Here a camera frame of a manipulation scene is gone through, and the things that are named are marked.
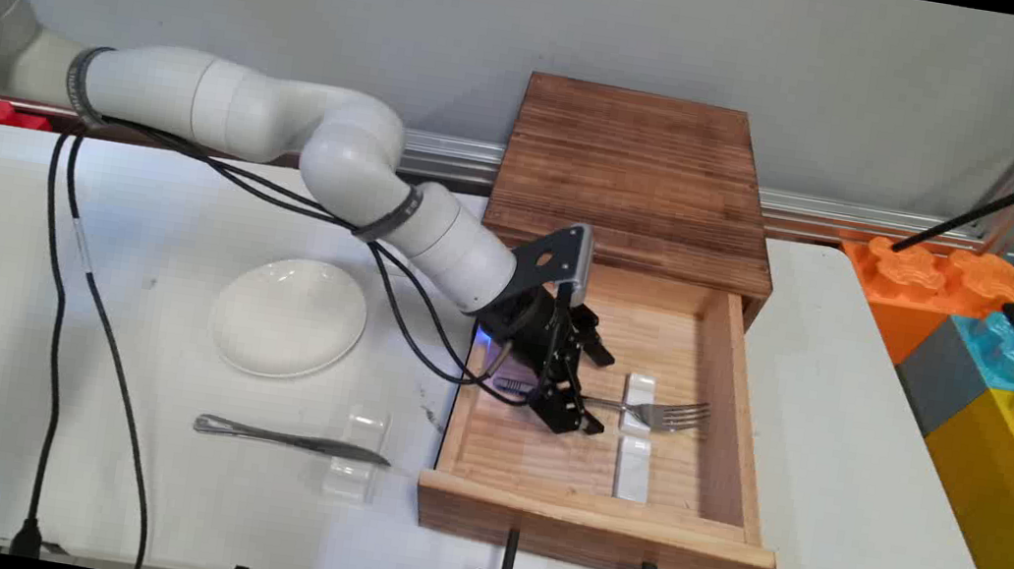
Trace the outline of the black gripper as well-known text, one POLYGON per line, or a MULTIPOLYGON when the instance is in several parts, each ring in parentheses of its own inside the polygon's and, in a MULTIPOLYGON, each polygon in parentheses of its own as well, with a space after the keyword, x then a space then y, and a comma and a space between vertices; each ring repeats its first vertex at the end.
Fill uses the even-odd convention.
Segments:
POLYGON ((586 409, 582 385, 567 365, 583 353, 601 368, 614 366, 615 358, 600 338, 597 315, 584 304, 572 307, 572 293, 535 286, 475 316, 490 340, 510 343, 512 354, 537 376, 541 384, 530 392, 528 406, 547 429, 596 435, 605 426, 586 409))

